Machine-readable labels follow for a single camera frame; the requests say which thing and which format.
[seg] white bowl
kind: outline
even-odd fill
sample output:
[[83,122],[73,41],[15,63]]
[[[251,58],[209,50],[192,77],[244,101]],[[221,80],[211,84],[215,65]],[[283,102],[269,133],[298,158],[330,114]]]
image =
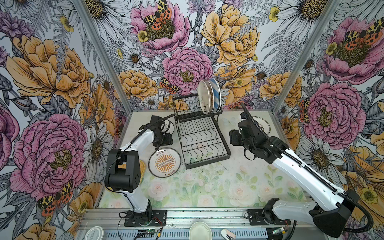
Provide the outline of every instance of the white bowl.
[[211,228],[204,222],[195,222],[189,229],[189,240],[212,240]]

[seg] mounting plate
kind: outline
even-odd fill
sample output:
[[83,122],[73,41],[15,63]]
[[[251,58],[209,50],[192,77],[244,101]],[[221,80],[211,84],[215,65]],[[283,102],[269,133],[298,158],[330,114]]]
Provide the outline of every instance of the mounting plate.
[[[130,216],[132,214],[131,211],[127,212],[127,216]],[[167,222],[167,210],[153,210],[152,211],[152,217],[158,218],[163,226],[166,225]],[[135,222],[133,218],[126,218],[124,222],[125,227],[143,227],[140,223]],[[160,227],[160,223],[157,221],[152,220],[148,225],[145,227]]]
[[273,223],[268,223],[265,221],[265,217],[262,215],[263,209],[248,209],[247,219],[249,220],[249,224],[251,226],[258,226],[258,225],[286,225],[285,221],[288,222],[288,225],[291,224],[291,220],[281,220],[278,219],[275,215],[273,215]]

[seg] ceramic plate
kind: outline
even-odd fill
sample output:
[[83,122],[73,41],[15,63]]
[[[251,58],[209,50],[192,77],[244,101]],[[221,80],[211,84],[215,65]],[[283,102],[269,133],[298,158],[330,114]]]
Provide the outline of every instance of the ceramic plate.
[[169,177],[177,172],[180,165],[180,155],[172,148],[157,150],[148,161],[148,169],[156,177]]
[[201,107],[201,111],[204,114],[210,113],[210,109],[213,109],[212,102],[213,99],[211,97],[211,86],[206,81],[199,82],[199,88],[197,89],[199,95],[199,103]]
[[266,134],[269,134],[271,132],[271,126],[267,121],[259,117],[255,117],[255,116],[252,116],[252,117],[254,120],[256,120],[259,123],[260,127],[264,130]]
[[212,90],[213,90],[213,96],[214,96],[214,109],[212,113],[217,112],[220,109],[221,106],[221,93],[220,93],[220,87],[218,85],[218,82],[211,78],[208,80],[211,84]]

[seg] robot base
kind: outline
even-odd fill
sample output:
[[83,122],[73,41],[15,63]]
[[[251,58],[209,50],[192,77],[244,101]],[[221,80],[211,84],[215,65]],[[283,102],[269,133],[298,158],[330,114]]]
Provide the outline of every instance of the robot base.
[[[132,214],[131,211],[127,212],[127,216],[130,216]],[[132,217],[126,218],[124,222],[125,227],[143,227],[143,226],[149,226],[149,227],[160,227],[160,223],[157,221],[150,221],[148,224],[148,218],[143,216],[144,213],[133,213]],[[152,217],[156,217],[159,219],[163,226],[167,223],[167,210],[153,210],[152,211]]]

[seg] plate with orange sunburst design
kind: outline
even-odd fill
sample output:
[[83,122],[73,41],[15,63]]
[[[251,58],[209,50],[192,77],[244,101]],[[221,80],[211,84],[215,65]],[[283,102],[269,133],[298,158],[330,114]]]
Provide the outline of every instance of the plate with orange sunburst design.
[[180,165],[180,155],[172,148],[155,151],[148,161],[148,169],[156,177],[169,177],[177,172]]

